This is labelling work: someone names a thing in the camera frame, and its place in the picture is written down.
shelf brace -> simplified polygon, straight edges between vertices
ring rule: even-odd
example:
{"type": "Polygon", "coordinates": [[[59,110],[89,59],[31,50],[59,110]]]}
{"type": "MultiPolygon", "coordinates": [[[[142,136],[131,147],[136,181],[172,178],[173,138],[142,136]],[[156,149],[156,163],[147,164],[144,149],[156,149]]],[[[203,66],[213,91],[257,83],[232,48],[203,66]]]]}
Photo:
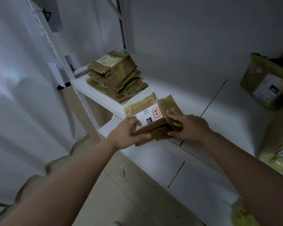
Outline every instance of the shelf brace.
{"type": "Polygon", "coordinates": [[[115,7],[115,5],[113,4],[113,2],[111,0],[105,0],[110,8],[113,10],[113,12],[117,15],[117,17],[122,20],[122,15],[120,14],[120,12],[117,10],[117,8],[115,7]]]}

fabric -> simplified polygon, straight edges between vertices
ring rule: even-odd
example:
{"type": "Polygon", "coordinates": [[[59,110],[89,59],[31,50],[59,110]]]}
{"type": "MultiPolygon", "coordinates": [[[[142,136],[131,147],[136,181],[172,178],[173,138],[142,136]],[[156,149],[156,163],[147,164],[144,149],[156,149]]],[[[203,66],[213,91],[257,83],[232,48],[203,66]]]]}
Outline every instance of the fabric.
{"type": "Polygon", "coordinates": [[[31,175],[68,155],[85,134],[61,99],[44,36],[31,35],[25,0],[0,0],[0,203],[12,204],[31,175]]]}

shelving unit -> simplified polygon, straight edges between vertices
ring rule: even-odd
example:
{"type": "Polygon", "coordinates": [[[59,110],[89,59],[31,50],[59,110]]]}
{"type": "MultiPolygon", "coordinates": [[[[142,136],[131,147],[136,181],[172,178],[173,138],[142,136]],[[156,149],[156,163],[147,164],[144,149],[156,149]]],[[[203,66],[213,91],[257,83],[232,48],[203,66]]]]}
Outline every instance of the shelving unit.
{"type": "MultiPolygon", "coordinates": [[[[189,66],[191,71],[189,68],[178,70],[168,65],[168,61],[161,62],[164,57],[158,59],[147,54],[135,53],[130,46],[132,38],[129,33],[130,24],[124,11],[124,8],[127,8],[124,0],[119,0],[121,13],[110,0],[106,1],[111,6],[111,11],[115,13],[115,17],[122,21],[124,47],[127,49],[125,52],[132,56],[142,72],[143,81],[148,83],[149,87],[123,105],[86,83],[87,76],[84,75],[88,72],[86,66],[74,72],[69,68],[41,8],[31,0],[27,1],[102,138],[106,138],[125,118],[125,106],[155,92],[157,98],[171,94],[184,114],[202,116],[214,131],[221,133],[253,156],[256,155],[255,150],[260,144],[266,125],[272,119],[272,112],[260,106],[238,87],[238,81],[228,79],[226,74],[212,78],[201,71],[199,74],[198,69],[193,66],[189,66]],[[172,72],[171,78],[165,75],[169,72],[172,72]],[[177,78],[177,72],[185,72],[189,75],[185,78],[177,78]],[[114,114],[111,121],[99,128],[83,95],[111,111],[114,114]]],[[[221,64],[218,68],[222,70],[227,66],[221,64]]],[[[131,146],[122,152],[205,224],[230,225],[230,205],[238,198],[238,194],[217,163],[201,146],[173,139],[152,141],[140,147],[131,146]]]]}

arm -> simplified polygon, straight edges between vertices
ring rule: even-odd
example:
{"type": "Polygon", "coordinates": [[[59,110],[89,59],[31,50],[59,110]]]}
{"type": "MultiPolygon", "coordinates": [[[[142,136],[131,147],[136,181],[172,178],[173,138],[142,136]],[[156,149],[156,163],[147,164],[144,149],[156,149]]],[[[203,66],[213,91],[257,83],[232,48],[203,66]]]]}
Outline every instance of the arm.
{"type": "Polygon", "coordinates": [[[113,154],[151,138],[150,134],[130,136],[133,126],[138,123],[135,117],[126,118],[105,140],[26,199],[0,226],[71,226],[113,154]]]}
{"type": "Polygon", "coordinates": [[[183,124],[181,132],[168,134],[201,142],[260,225],[283,225],[283,175],[213,132],[203,118],[177,115],[173,110],[168,116],[183,124]]]}

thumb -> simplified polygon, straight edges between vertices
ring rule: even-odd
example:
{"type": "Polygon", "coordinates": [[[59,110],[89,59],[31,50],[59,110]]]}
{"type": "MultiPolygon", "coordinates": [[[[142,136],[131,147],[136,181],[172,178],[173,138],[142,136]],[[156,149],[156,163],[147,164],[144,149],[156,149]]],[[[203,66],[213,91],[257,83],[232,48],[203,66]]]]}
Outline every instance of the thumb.
{"type": "Polygon", "coordinates": [[[132,137],[133,144],[144,141],[144,140],[151,140],[151,134],[146,133],[146,134],[140,134],[138,136],[132,137]]]}
{"type": "Polygon", "coordinates": [[[172,136],[172,137],[175,137],[175,138],[179,138],[179,134],[180,132],[175,132],[175,131],[172,131],[172,132],[168,132],[167,134],[169,136],[172,136]]]}

